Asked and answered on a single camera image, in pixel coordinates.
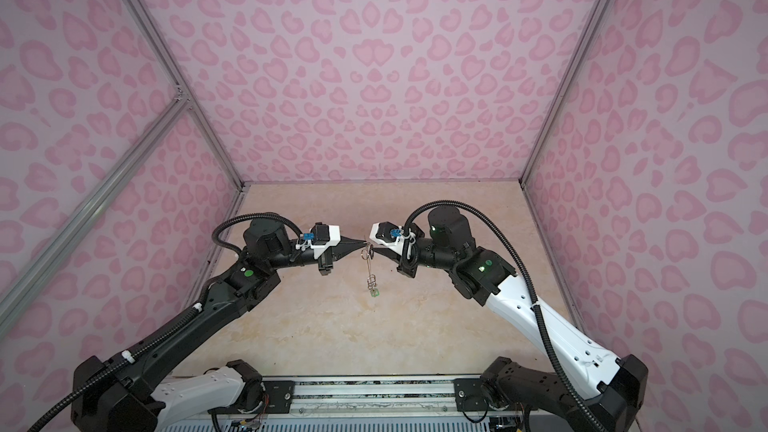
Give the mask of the right corner aluminium post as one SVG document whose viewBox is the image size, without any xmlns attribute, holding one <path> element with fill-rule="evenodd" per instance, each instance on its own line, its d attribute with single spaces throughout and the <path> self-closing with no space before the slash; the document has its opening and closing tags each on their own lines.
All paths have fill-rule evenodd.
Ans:
<svg viewBox="0 0 768 432">
<path fill-rule="evenodd" d="M 542 127 L 534 142 L 531 155 L 526 162 L 519 183 L 523 190 L 529 186 L 538 162 L 543 155 L 544 146 L 547 144 L 555 122 L 561 114 L 566 100 L 576 84 L 581 69 L 586 63 L 591 48 L 599 34 L 600 28 L 615 0 L 596 0 L 589 14 L 586 16 L 584 27 L 578 35 L 575 47 L 570 54 L 565 71 L 560 79 L 554 98 L 545 115 Z"/>
</svg>

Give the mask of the metal key holder plate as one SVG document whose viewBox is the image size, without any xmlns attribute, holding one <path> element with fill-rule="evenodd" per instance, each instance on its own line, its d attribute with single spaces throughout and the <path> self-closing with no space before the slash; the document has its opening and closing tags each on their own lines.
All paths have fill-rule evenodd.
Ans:
<svg viewBox="0 0 768 432">
<path fill-rule="evenodd" d="M 378 289 L 377 279 L 372 269 L 373 257 L 374 257 L 373 246 L 371 244 L 368 244 L 364 249 L 361 250 L 361 258 L 365 262 L 365 266 L 366 266 L 366 285 L 367 285 L 367 290 L 369 294 L 372 289 L 374 288 Z"/>
</svg>

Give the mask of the aluminium frame strut diagonal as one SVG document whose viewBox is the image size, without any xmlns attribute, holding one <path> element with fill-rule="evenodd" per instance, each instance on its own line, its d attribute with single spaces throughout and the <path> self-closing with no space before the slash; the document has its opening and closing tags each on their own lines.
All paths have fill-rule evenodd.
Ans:
<svg viewBox="0 0 768 432">
<path fill-rule="evenodd" d="M 139 140 L 106 174 L 63 226 L 22 269 L 19 278 L 1 298 L 1 336 L 6 337 L 37 299 L 61 264 L 80 245 L 135 174 L 151 157 L 188 108 L 189 97 L 182 93 L 163 111 Z"/>
</svg>

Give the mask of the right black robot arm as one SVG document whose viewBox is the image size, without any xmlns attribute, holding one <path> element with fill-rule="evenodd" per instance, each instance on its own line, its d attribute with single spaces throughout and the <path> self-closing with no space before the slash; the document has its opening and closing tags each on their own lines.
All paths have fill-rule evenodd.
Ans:
<svg viewBox="0 0 768 432">
<path fill-rule="evenodd" d="M 547 304 L 511 241 L 483 212 L 434 201 L 401 226 L 373 224 L 370 240 L 406 277 L 420 267 L 445 272 L 462 297 L 503 318 L 546 356 L 549 372 L 497 358 L 481 376 L 489 407 L 543 410 L 574 431 L 631 428 L 644 402 L 645 363 L 618 356 Z"/>
</svg>

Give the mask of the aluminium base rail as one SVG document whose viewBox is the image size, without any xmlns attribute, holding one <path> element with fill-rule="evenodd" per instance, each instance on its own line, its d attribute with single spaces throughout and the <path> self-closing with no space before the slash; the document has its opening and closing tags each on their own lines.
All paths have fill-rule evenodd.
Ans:
<svg viewBox="0 0 768 432">
<path fill-rule="evenodd" d="M 294 380 L 288 414 L 202 412 L 165 431 L 567 431 L 532 406 L 489 404 L 478 375 L 277 376 Z"/>
</svg>

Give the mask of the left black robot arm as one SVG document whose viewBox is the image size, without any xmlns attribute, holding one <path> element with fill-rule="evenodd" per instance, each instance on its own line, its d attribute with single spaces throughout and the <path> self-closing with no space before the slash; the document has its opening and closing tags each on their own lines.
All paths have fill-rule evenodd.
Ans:
<svg viewBox="0 0 768 432">
<path fill-rule="evenodd" d="M 70 417 L 81 431 L 154 431 L 178 405 L 162 382 L 226 325 L 252 311 L 279 285 L 282 269 L 316 266 L 327 275 L 336 261 L 363 249 L 339 227 L 315 223 L 304 232 L 273 212 L 228 219 L 212 233 L 215 245 L 235 253 L 209 279 L 194 303 L 125 351 L 91 357 L 74 373 Z"/>
</svg>

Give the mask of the left corner aluminium post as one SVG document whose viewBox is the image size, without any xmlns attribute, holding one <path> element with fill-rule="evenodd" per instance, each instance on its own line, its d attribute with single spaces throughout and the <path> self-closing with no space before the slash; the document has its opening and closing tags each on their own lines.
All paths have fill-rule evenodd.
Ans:
<svg viewBox="0 0 768 432">
<path fill-rule="evenodd" d="M 192 119 L 211 149 L 213 156 L 216 158 L 235 189 L 242 192 L 246 188 L 245 181 L 237 171 L 233 160 L 216 134 L 211 121 L 205 115 L 197 97 L 192 92 L 191 86 L 185 78 L 179 62 L 171 51 L 169 43 L 161 33 L 156 21 L 152 17 L 145 1 L 121 1 L 134 19 L 139 31 L 147 42 L 148 47 L 153 52 L 170 82 L 174 85 L 178 95 L 188 104 Z"/>
</svg>

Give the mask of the corner aluminium post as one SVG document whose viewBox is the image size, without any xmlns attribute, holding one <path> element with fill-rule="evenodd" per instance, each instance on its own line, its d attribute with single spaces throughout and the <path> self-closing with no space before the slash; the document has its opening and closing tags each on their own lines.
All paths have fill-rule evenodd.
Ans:
<svg viewBox="0 0 768 432">
<path fill-rule="evenodd" d="M 245 181 L 237 171 L 233 160 L 216 134 L 211 121 L 205 115 L 197 97 L 192 92 L 191 86 L 185 78 L 179 62 L 171 51 L 169 43 L 161 33 L 156 21 L 152 17 L 145 1 L 121 1 L 134 19 L 139 31 L 147 42 L 148 47 L 153 52 L 170 82 L 174 85 L 178 95 L 188 104 L 192 119 L 211 149 L 213 156 L 216 158 L 235 189 L 242 192 L 246 188 Z"/>
<path fill-rule="evenodd" d="M 523 190 L 529 186 L 538 162 L 543 155 L 544 146 L 547 144 L 555 122 L 561 114 L 566 100 L 576 84 L 581 69 L 586 63 L 591 48 L 599 34 L 600 28 L 615 0 L 596 0 L 589 14 L 586 16 L 584 27 L 578 35 L 575 47 L 570 54 L 565 71 L 560 79 L 554 98 L 545 115 L 542 127 L 534 142 L 531 155 L 526 162 L 519 183 Z"/>
</svg>

